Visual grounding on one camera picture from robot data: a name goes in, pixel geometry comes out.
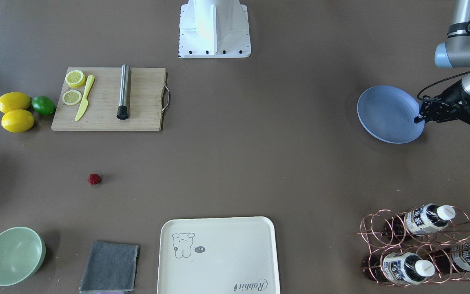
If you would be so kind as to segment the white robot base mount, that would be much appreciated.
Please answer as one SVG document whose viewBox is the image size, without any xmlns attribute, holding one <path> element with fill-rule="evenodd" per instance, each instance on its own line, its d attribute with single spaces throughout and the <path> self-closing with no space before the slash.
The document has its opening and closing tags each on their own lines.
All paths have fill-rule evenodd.
<svg viewBox="0 0 470 294">
<path fill-rule="evenodd" d="M 238 0 L 189 0 L 180 7 L 179 58 L 247 58 L 248 8 Z"/>
</svg>

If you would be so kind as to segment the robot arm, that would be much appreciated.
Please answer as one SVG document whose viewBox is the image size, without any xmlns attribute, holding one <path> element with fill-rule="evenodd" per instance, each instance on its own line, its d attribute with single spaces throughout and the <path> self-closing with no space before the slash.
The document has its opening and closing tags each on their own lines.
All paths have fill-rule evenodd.
<svg viewBox="0 0 470 294">
<path fill-rule="evenodd" d="M 447 41 L 435 52 L 435 63 L 441 68 L 470 67 L 470 0 L 457 0 Z M 437 96 L 417 95 L 421 100 L 414 123 L 434 121 L 443 123 L 461 120 L 470 125 L 470 72 Z"/>
</svg>

